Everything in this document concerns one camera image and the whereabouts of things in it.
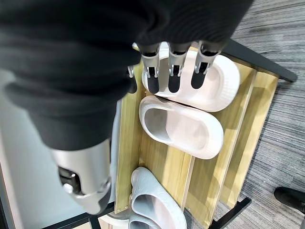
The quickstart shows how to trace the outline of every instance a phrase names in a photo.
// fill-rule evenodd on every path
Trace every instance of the gray carpet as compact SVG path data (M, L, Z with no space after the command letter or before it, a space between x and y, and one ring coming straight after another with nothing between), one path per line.
M252 204L226 228L298 229L304 216L279 203L273 191L305 191L305 1L255 0L233 38L299 78L277 87L241 194ZM228 210L219 203L215 218ZM198 229L186 216L188 228Z

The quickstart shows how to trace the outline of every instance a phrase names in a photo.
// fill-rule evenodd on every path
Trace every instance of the shoe rack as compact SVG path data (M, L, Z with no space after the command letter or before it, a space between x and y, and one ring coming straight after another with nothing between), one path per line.
M224 228L250 202L238 202L256 144L268 114L278 79L294 82L296 76L276 63L230 41L222 53L233 60L241 74L239 91L224 110L211 113L224 129L221 152L209 160L151 139L139 120L140 101L150 93L141 82L142 65L134 67L138 90L122 101L115 213L129 208L131 175L148 168L181 209L186 208L205 228ZM217 202L232 209L213 221Z

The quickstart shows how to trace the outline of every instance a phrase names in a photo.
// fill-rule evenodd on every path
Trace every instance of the black metal frame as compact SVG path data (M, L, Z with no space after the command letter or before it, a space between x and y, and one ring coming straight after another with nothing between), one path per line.
M6 221L1 197L0 197L0 228L1 229L9 229L8 223Z
M239 214L241 214L242 211L245 210L251 204L251 202L252 202L251 199L248 197L243 199L241 202L237 202L235 207L232 208L224 216L222 216L218 221L213 220L209 229L224 229ZM106 210L97 216L83 213L81 215L78 215L78 216L72 217L70 219L64 220L62 222L53 224L53 225L48 226L43 229L72 229L72 228L75 228L75 227L80 226L87 222L90 222L92 229L101 229L98 217L101 217L101 216L106 215L113 211L114 211L114 202L108 204Z
M219 220L212 221L209 229L223 229L228 226L243 210L245 210L250 204L252 200L248 197L243 199L241 202L237 202L235 207L232 208L229 212L227 212L224 216L222 216Z
M221 55L227 56L237 63L254 68L259 72L277 76L288 82L297 80L295 73L233 40L228 42Z
M90 215L88 213L83 213L78 216L66 219L62 222L55 223L53 225L47 226L42 229L72 229L78 227L82 224L91 223L92 229L101 229L98 217L109 214L114 211L114 202L111 202L107 205L107 208L99 215Z

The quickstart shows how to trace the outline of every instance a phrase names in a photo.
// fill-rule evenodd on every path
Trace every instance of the black sleeve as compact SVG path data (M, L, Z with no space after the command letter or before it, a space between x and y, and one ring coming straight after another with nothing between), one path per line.
M128 91L132 43L204 40L220 49L252 0L2 0L0 67L7 96L43 142L78 150L111 137Z

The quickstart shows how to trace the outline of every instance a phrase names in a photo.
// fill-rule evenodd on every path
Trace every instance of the black fingertip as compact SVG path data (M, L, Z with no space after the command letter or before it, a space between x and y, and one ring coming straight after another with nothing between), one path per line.
M180 77L177 75L169 76L168 89L171 93L176 93L180 88Z
M205 74L203 73L193 73L191 85L193 89L199 89L203 85L205 79Z
M147 78L147 83L148 83L148 90L151 93L156 94L156 93L159 92L159 80L158 80L158 78L155 78L155 77Z
M137 90L138 90L137 82L136 82L136 80L135 80L134 77L133 77L133 78L130 78L130 77L129 77L129 79L130 79L130 88L129 88L128 93L134 94L134 93L136 93Z

